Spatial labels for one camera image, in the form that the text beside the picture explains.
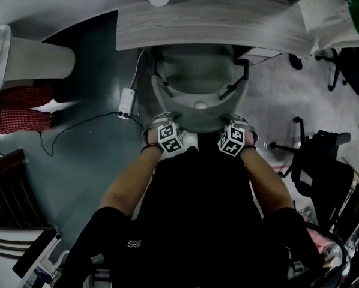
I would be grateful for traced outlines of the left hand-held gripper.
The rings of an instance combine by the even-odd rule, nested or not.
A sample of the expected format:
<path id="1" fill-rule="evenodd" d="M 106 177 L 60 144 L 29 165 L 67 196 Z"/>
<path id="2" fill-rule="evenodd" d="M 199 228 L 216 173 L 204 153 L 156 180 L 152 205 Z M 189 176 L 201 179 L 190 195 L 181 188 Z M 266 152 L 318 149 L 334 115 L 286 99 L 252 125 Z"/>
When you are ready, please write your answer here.
<path id="1" fill-rule="evenodd" d="M 178 111 L 164 112 L 157 115 L 142 133 L 142 138 L 148 143 L 148 131 L 156 128 L 158 131 L 158 146 L 163 150 L 163 155 L 177 155 L 184 152 L 183 136 L 176 124 L 176 120 L 182 117 Z"/>

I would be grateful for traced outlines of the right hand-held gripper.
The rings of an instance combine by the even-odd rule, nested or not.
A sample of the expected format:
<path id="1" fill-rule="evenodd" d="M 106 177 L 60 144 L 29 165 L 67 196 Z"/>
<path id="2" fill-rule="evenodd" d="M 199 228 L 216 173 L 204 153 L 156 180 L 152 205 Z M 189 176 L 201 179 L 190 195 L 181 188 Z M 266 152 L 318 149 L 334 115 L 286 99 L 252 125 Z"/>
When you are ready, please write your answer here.
<path id="1" fill-rule="evenodd" d="M 220 152 L 236 157 L 243 149 L 255 148 L 258 134 L 246 119 L 227 113 L 219 118 L 225 123 L 225 130 L 218 141 Z"/>

